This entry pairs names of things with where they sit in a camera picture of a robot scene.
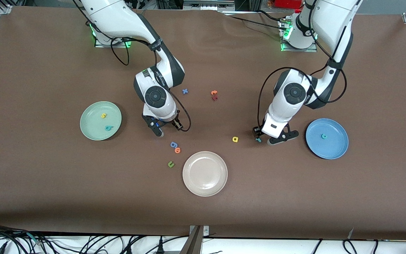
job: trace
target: green led light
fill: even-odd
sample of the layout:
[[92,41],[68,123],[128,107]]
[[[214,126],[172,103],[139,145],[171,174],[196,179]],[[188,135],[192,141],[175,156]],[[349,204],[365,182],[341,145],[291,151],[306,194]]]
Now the green led light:
[[289,26],[289,28],[286,29],[287,32],[285,32],[283,35],[285,40],[289,40],[290,33],[292,33],[292,30],[294,30],[292,26]]
[[92,24],[89,25],[90,29],[92,29],[92,35],[96,38],[97,36],[95,35],[95,31],[93,30]]

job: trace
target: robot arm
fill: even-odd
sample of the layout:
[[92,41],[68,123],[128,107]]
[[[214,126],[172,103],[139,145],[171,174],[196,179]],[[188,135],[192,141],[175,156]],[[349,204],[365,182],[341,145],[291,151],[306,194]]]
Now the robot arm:
[[181,129],[176,103],[169,89],[183,82],[184,68],[170,53],[151,24],[144,16],[134,13],[124,0],[82,0],[82,4],[87,18],[103,34],[103,42],[108,42],[109,37],[122,41],[125,37],[140,37],[150,44],[150,50],[155,51],[161,60],[138,73],[134,79],[134,90],[145,103],[142,117],[159,137],[163,132],[158,120],[172,122],[177,129]]
[[329,100],[350,50],[353,41],[351,24],[361,3],[362,0],[307,0],[302,12],[291,16],[293,27],[296,29],[293,29],[287,39],[290,45],[295,48],[307,48],[314,42],[309,30],[311,18],[311,27],[319,38],[327,43],[332,52],[332,59],[328,60],[327,69],[321,79],[306,76],[296,69],[283,72],[275,84],[275,97],[266,112],[264,124],[254,128],[256,135],[264,133],[271,136],[270,145],[286,141],[292,138],[292,135],[283,129],[286,126],[289,128],[288,122],[302,105],[312,109],[325,106],[324,101]]

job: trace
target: black cable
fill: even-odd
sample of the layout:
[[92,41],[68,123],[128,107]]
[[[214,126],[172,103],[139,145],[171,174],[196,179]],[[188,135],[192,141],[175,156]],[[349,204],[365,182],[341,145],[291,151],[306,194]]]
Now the black cable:
[[[164,244],[164,243],[166,243],[166,242],[169,242],[169,241],[172,241],[172,240],[175,240],[175,239],[178,239],[178,238],[183,238],[183,237],[188,237],[188,235],[182,235],[182,236],[176,236],[176,237],[174,237],[174,238],[170,238],[170,239],[168,239],[168,240],[163,241],[162,244]],[[150,253],[151,251],[154,251],[154,249],[156,249],[157,247],[159,247],[159,244],[156,245],[156,246],[154,246],[152,249],[150,249],[149,251],[147,251],[145,254],[148,254],[148,253]]]
[[84,252],[84,254],[87,254],[87,251],[89,251],[90,248],[92,248],[92,246],[94,246],[95,244],[97,244],[97,242],[103,240],[103,239],[106,238],[106,237],[109,237],[109,236],[108,236],[108,235],[105,235],[105,236],[103,236],[102,238],[96,240],[96,241],[95,241],[94,243],[92,243],[90,246],[87,245],[87,250],[86,250],[86,252]]
[[29,254],[31,254],[32,251],[34,250],[34,245],[31,242],[32,239],[29,238],[29,241],[27,241],[28,239],[26,239],[26,238],[21,238],[21,239],[23,239],[27,243],[27,245],[29,246]]
[[374,247],[374,250],[372,251],[372,254],[375,254],[375,252],[377,251],[377,248],[379,246],[379,240],[375,239],[374,241],[375,241],[375,247]]
[[45,242],[47,243],[47,246],[48,246],[50,249],[53,250],[53,253],[54,253],[54,254],[59,254],[59,253],[56,251],[56,249],[54,249],[54,246],[53,246],[52,243],[50,243],[50,241],[45,241]]
[[55,245],[56,245],[57,247],[59,247],[60,249],[64,249],[64,250],[71,251],[71,252],[74,252],[74,253],[79,253],[79,251],[77,251],[77,250],[69,249],[69,248],[60,246],[60,245],[59,245],[58,243],[56,243],[55,241],[51,241],[51,243],[55,244]]
[[154,66],[156,67],[156,65],[158,64],[158,55],[156,54],[156,50],[153,51],[154,53]]
[[263,11],[263,10],[255,10],[255,12],[260,12],[260,13],[266,15],[269,19],[275,20],[275,21],[280,21],[280,19],[283,19],[283,18],[286,17],[286,16],[284,16],[284,17],[282,17],[282,18],[274,18],[274,17],[272,17],[271,15],[269,15],[269,13],[266,13],[266,12]]
[[130,251],[131,251],[131,246],[135,243],[135,242],[137,242],[137,241],[139,241],[140,239],[142,239],[142,238],[144,238],[146,235],[140,235],[140,236],[138,236],[136,239],[134,239],[132,242],[131,242],[131,239],[129,239],[129,243],[127,244],[127,246],[120,252],[120,254],[124,254],[124,253],[129,253]]
[[161,238],[159,238],[159,244],[158,244],[158,250],[156,251],[156,254],[164,254],[164,247],[163,247],[163,242],[162,242],[162,235]]
[[6,238],[9,238],[11,241],[13,241],[13,242],[16,244],[17,249],[18,249],[18,254],[21,254],[20,248],[21,248],[21,250],[23,250],[23,252],[24,252],[25,254],[29,254],[29,253],[26,251],[26,249],[24,248],[24,246],[23,246],[18,240],[16,240],[14,237],[12,237],[11,235],[8,235],[7,233],[5,233],[5,232],[3,232],[3,231],[0,231],[0,234],[1,234],[1,235],[4,235]]
[[318,69],[317,71],[315,71],[315,72],[313,72],[313,73],[311,73],[310,74],[310,76],[312,76],[312,75],[314,75],[314,74],[316,74],[316,73],[318,73],[319,71],[323,71],[325,68],[327,68],[327,64],[325,64],[325,66],[324,67],[322,67],[321,69]]
[[113,47],[113,43],[114,43],[114,40],[116,40],[116,38],[112,38],[111,39],[111,50],[112,50],[112,53],[114,54],[114,56],[116,56],[116,58],[118,59],[118,61],[120,61],[124,66],[128,66],[129,65],[129,51],[128,51],[128,46],[126,45],[126,42],[123,42],[124,43],[124,47],[126,48],[126,55],[128,56],[128,62],[127,63],[124,63],[123,61],[121,61],[121,59],[118,57],[118,55],[116,54],[116,52],[114,51],[114,47]]
[[316,244],[316,247],[314,248],[314,250],[313,250],[313,253],[312,253],[312,254],[316,254],[317,248],[319,248],[320,243],[322,243],[322,238],[321,238],[321,239],[319,239],[319,242]]
[[183,131],[183,132],[188,132],[188,131],[190,130],[190,126],[192,125],[192,121],[190,120],[190,115],[189,115],[189,113],[187,113],[187,110],[186,110],[186,108],[183,106],[183,104],[181,103],[181,101],[179,101],[179,99],[176,98],[176,96],[175,96],[170,90],[168,90],[168,91],[169,91],[169,93],[173,96],[173,98],[176,99],[176,101],[179,103],[179,105],[180,105],[180,106],[182,107],[182,109],[184,110],[184,113],[186,113],[187,119],[189,119],[189,127],[187,127],[187,129],[185,129],[185,130],[183,130],[182,128],[179,129],[179,130],[181,130],[181,131]]
[[[317,0],[314,0],[313,6],[316,6],[316,2],[317,2]],[[309,29],[309,32],[310,32],[310,34],[311,34],[311,37],[313,37],[314,42],[315,42],[315,43],[319,46],[319,48],[330,58],[330,60],[332,60],[333,62],[336,62],[336,61],[333,59],[333,56],[330,55],[330,54],[324,49],[324,47],[322,47],[322,46],[320,45],[320,43],[316,40],[316,36],[314,36],[313,28],[312,28],[312,25],[311,25],[311,16],[312,16],[312,14],[313,14],[313,10],[314,10],[314,8],[310,9],[310,10],[309,10],[309,15],[308,15],[308,29]]]
[[271,74],[269,74],[269,76],[267,76],[266,80],[264,80],[264,83],[263,83],[263,85],[262,85],[262,87],[261,87],[261,90],[259,90],[259,96],[258,96],[258,112],[257,112],[257,115],[256,115],[256,116],[257,116],[257,120],[258,120],[258,127],[261,126],[261,124],[259,124],[259,106],[261,105],[261,94],[263,93],[264,86],[266,85],[267,80],[269,80],[269,77],[271,77],[275,72],[281,71],[282,69],[294,69],[295,71],[298,71],[298,72],[300,72],[301,74],[303,74],[303,75],[308,79],[309,85],[310,85],[311,88],[313,89],[314,95],[316,95],[316,98],[317,98],[318,100],[324,102],[324,103],[333,103],[333,102],[339,100],[339,99],[344,95],[345,91],[347,90],[347,78],[345,77],[345,73],[344,73],[344,71],[343,71],[342,69],[340,69],[340,72],[343,74],[344,82],[345,82],[343,92],[338,96],[338,98],[336,98],[336,99],[334,99],[334,100],[331,100],[331,101],[326,101],[326,100],[320,98],[319,95],[316,93],[315,88],[313,87],[313,82],[311,81],[310,77],[309,77],[305,72],[303,72],[302,70],[300,70],[300,69],[298,69],[298,68],[294,68],[294,67],[281,67],[281,68],[278,68],[278,69],[276,69],[275,71],[273,71]]
[[107,243],[103,244],[100,248],[97,249],[97,251],[95,251],[94,254],[97,254],[104,246],[106,246],[106,244],[110,243],[111,241],[114,241],[115,239],[121,238],[121,235],[116,236],[114,238],[112,238],[111,240],[109,240]]
[[98,238],[98,236],[95,236],[93,239],[92,239],[91,236],[89,236],[89,240],[88,240],[87,243],[85,244],[85,245],[87,245],[87,247],[86,247],[86,253],[87,253],[87,251],[89,251],[90,242],[93,241],[93,240],[95,240],[96,238]]
[[352,249],[353,249],[354,253],[355,253],[355,254],[358,254],[358,253],[356,252],[355,247],[353,246],[353,243],[352,243],[349,239],[343,240],[343,248],[344,248],[345,252],[347,252],[348,254],[352,254],[350,251],[347,250],[347,247],[345,247],[345,243],[349,243],[350,246],[352,246]]
[[40,247],[42,248],[43,252],[45,254],[47,254],[47,249],[45,248],[45,245],[43,244],[43,242],[41,242]]
[[259,23],[259,22],[256,22],[256,21],[252,21],[252,20],[248,20],[248,19],[242,19],[242,18],[233,17],[233,16],[230,16],[230,17],[232,17],[232,18],[234,18],[234,19],[239,19],[239,20],[251,22],[251,23],[254,23],[254,24],[266,26],[266,27],[272,27],[272,28],[276,28],[276,29],[280,29],[280,30],[286,30],[286,28],[283,28],[283,27],[272,26],[272,25],[268,25],[268,24],[264,24],[264,23]]

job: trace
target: table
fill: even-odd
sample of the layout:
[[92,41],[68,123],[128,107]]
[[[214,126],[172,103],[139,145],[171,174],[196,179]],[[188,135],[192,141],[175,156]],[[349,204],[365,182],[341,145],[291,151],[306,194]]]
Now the table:
[[[166,127],[157,138],[142,120],[132,83],[154,63],[144,45],[133,42],[126,67],[110,49],[93,47],[74,8],[17,6],[1,17],[0,224],[150,235],[188,234],[189,225],[205,224],[217,236],[286,238],[345,238],[354,227],[354,238],[406,238],[400,16],[356,16],[345,96],[318,110],[302,108],[290,122],[300,136],[270,147],[251,134],[264,79],[282,66],[310,73],[326,56],[281,52],[273,28],[214,11],[144,14],[185,68],[185,81],[172,91],[192,117],[190,132]],[[259,14],[242,17],[273,24]],[[124,59],[124,49],[116,52]],[[261,117],[278,76],[263,93]],[[333,96],[342,87],[339,79]],[[215,102],[212,90],[219,92]],[[123,124],[110,140],[88,140],[79,118],[103,100],[120,107]],[[321,117],[349,135],[340,159],[319,159],[306,147],[306,126]],[[198,151],[215,152],[228,166],[226,186],[209,198],[182,181],[182,166]]]

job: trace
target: blue plate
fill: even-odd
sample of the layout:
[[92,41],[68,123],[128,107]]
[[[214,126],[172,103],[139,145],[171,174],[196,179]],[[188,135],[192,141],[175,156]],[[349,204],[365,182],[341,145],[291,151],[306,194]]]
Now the blue plate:
[[306,143],[317,156],[337,159],[347,151],[349,137],[340,124],[322,118],[314,120],[306,129]]

